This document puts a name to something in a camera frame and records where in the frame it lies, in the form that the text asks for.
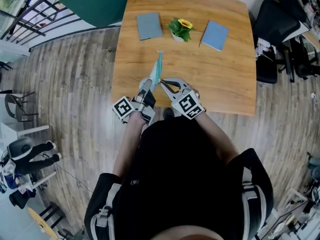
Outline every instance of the blue book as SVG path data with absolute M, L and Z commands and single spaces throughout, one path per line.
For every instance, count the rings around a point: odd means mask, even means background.
M 201 38 L 201 43 L 204 43 L 207 46 L 210 46 L 221 52 L 227 39 L 228 31 L 229 29 L 227 27 L 209 20 L 209 23 L 206 26 L 204 34 Z

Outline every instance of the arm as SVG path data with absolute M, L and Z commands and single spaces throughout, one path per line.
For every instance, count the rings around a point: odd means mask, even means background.
M 139 146 L 140 136 L 146 121 L 141 117 L 140 112 L 132 112 L 125 128 L 119 153 L 116 157 L 113 174 L 122 180 L 125 178 L 128 169 L 133 161 Z
M 216 154 L 225 165 L 239 155 L 239 152 L 231 139 L 205 112 L 196 116 L 195 120 L 208 135 L 212 144 L 216 148 Z

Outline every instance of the wooden table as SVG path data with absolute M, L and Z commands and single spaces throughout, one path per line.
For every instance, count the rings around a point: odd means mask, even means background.
M 136 16 L 158 12 L 163 37 L 139 40 Z M 192 40 L 177 42 L 166 24 L 171 18 L 193 23 Z M 222 51 L 199 46 L 209 20 L 229 29 Z M 256 59 L 248 10 L 238 0 L 128 0 L 115 57 L 112 100 L 133 97 L 163 51 L 161 78 L 182 78 L 199 90 L 208 111 L 254 115 Z M 154 92 L 156 106 L 170 107 L 160 87 Z

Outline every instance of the wooden chair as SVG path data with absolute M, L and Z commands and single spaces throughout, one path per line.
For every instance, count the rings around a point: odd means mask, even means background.
M 35 92 L 31 92 L 23 97 L 17 97 L 12 94 L 7 94 L 4 98 L 4 103 L 5 103 L 5 109 L 8 115 L 12 118 L 15 118 L 18 122 L 31 122 L 31 120 L 23 120 L 24 116 L 36 116 L 39 115 L 39 113 L 32 113 L 32 114 L 27 114 L 24 110 L 23 104 L 27 103 L 28 101 L 24 101 L 25 97 L 28 97 L 32 94 L 35 94 Z M 15 104 L 15 113 L 13 113 L 10 110 L 9 103 Z

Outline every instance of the green leaves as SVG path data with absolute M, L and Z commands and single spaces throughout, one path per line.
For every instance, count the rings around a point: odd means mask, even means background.
M 171 32 L 177 36 L 183 39 L 183 41 L 188 42 L 190 38 L 190 31 L 194 30 L 193 28 L 187 28 L 185 26 L 182 26 L 180 22 L 178 21 L 178 18 L 174 17 L 171 20 L 170 24 L 167 24 L 167 27 L 171 30 Z

